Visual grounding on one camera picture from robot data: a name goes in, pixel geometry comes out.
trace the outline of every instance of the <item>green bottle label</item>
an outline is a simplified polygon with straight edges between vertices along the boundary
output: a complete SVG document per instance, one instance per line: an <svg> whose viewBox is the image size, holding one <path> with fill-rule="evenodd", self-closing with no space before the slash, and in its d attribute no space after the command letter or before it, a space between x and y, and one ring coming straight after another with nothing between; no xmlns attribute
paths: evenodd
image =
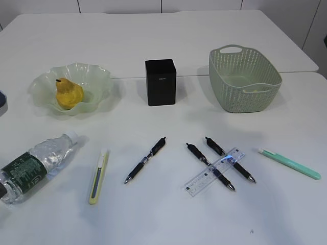
<svg viewBox="0 0 327 245"><path fill-rule="evenodd" d="M2 170L15 185L21 188L23 193L26 193L47 174L43 164L27 152L13 160Z"/></svg>

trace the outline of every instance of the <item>bottle cap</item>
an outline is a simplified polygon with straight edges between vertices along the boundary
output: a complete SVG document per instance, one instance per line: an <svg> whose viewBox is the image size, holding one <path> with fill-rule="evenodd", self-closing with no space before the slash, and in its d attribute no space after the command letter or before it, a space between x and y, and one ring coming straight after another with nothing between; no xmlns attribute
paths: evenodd
<svg viewBox="0 0 327 245"><path fill-rule="evenodd" d="M75 133L75 131L67 131L63 134L67 135L72 140L73 145L77 143L78 135Z"/></svg>
<svg viewBox="0 0 327 245"><path fill-rule="evenodd" d="M2 183L0 183L0 198L7 194L7 190Z"/></svg>

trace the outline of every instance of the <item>white table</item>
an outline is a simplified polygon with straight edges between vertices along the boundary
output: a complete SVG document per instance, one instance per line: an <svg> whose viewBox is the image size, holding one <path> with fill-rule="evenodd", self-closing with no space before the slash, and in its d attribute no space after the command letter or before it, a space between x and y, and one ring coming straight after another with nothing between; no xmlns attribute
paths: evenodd
<svg viewBox="0 0 327 245"><path fill-rule="evenodd" d="M272 104L249 114L225 112L208 76L178 78L177 103L160 107L148 107L145 79L115 79L111 107L102 103L96 113L76 117L34 107L27 82L4 84L9 110L0 117L0 167L68 129L83 136L84 146L25 203L0 207L2 244L324 244L327 81L314 72L282 77ZM124 185L126 175L163 136L166 146ZM240 163L257 184L230 169L225 176L237 192L215 181L191 198L182 187L205 167L185 143L217 159L204 136L225 149L243 150L247 156ZM109 163L99 202L90 206L102 146L110 149ZM260 147L311 167L322 179L260 155L255 151Z"/></svg>
<svg viewBox="0 0 327 245"><path fill-rule="evenodd" d="M318 69L261 11L230 10L20 15L0 33L0 71L81 62L136 78L145 60L173 59L178 76L207 75L209 52L228 44L256 48L279 72Z"/></svg>

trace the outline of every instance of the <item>green plastic basket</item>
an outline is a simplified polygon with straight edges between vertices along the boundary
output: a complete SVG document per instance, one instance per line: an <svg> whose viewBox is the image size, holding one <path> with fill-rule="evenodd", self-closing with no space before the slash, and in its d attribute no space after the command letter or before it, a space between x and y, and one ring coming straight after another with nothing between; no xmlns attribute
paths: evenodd
<svg viewBox="0 0 327 245"><path fill-rule="evenodd" d="M241 49L222 53L225 48ZM282 78L259 51L239 45L212 50L209 56L211 86L221 107L232 113L264 110L275 98Z"/></svg>

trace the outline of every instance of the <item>yellow pear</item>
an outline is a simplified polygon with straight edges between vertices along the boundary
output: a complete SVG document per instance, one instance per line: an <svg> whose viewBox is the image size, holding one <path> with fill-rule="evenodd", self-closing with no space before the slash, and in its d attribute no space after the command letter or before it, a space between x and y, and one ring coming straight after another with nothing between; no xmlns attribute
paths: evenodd
<svg viewBox="0 0 327 245"><path fill-rule="evenodd" d="M71 109L83 100L84 92L80 85L66 78L56 79L58 104L64 109Z"/></svg>

